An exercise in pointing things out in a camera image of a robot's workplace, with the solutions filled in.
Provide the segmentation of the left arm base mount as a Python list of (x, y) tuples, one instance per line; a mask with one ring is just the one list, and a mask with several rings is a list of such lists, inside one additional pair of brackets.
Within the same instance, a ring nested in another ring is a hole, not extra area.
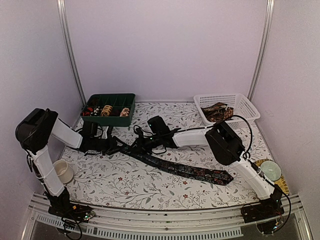
[(62, 221), (62, 228), (67, 234), (71, 233), (71, 231), (83, 233), (84, 230), (81, 227), (81, 224), (88, 223), (89, 220), (96, 216), (92, 207), (77, 203), (72, 203), (70, 207), (65, 209), (50, 206), (48, 213), (60, 218)]

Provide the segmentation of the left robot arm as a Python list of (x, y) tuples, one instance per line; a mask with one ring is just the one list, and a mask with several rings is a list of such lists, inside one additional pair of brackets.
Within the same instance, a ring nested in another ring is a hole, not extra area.
[(58, 117), (56, 111), (48, 108), (35, 108), (29, 113), (16, 127), (15, 137), (27, 154), (30, 170), (35, 171), (44, 186), (50, 205), (63, 217), (70, 217), (75, 210), (67, 188), (54, 169), (49, 154), (49, 138), (54, 137), (82, 153), (96, 151), (111, 155), (119, 150), (114, 137), (93, 137), (83, 131), (75, 131)]

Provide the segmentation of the dark floral necktie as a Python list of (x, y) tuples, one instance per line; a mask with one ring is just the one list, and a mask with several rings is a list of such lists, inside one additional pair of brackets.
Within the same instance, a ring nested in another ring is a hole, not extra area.
[(134, 158), (145, 165), (151, 166), (160, 171), (183, 178), (208, 182), (210, 184), (220, 186), (226, 186), (234, 180), (234, 178), (226, 170), (201, 168), (167, 161), (150, 154), (138, 153), (131, 146), (121, 141), (116, 136), (114, 136), (113, 139), (122, 144), (122, 146), (119, 147), (120, 153)]

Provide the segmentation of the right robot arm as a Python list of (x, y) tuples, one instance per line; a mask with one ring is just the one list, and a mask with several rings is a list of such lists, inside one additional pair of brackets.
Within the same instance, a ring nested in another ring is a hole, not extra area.
[(139, 159), (150, 162), (152, 166), (162, 171), (184, 178), (226, 186), (233, 177), (224, 170), (209, 170), (166, 161), (155, 157), (153, 152), (153, 149), (159, 146), (165, 149), (208, 146), (218, 163), (240, 174), (255, 191), (260, 202), (258, 213), (262, 218), (269, 218), (281, 207), (281, 198), (286, 194), (264, 174), (260, 167), (250, 161), (249, 151), (245, 149), (241, 138), (226, 121), (218, 121), (211, 126), (169, 129), (160, 116), (155, 116), (148, 121), (148, 125), (152, 131), (150, 136), (145, 136), (139, 127), (134, 129), (138, 137), (130, 148)]

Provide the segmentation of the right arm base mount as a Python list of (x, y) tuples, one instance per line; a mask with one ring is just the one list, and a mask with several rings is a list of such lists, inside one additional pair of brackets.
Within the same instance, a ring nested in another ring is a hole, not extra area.
[(272, 218), (256, 225), (258, 231), (263, 235), (273, 235), (285, 223), (285, 213), (281, 200), (271, 198), (260, 200), (259, 204), (245, 204), (241, 210), (245, 223), (258, 222)]

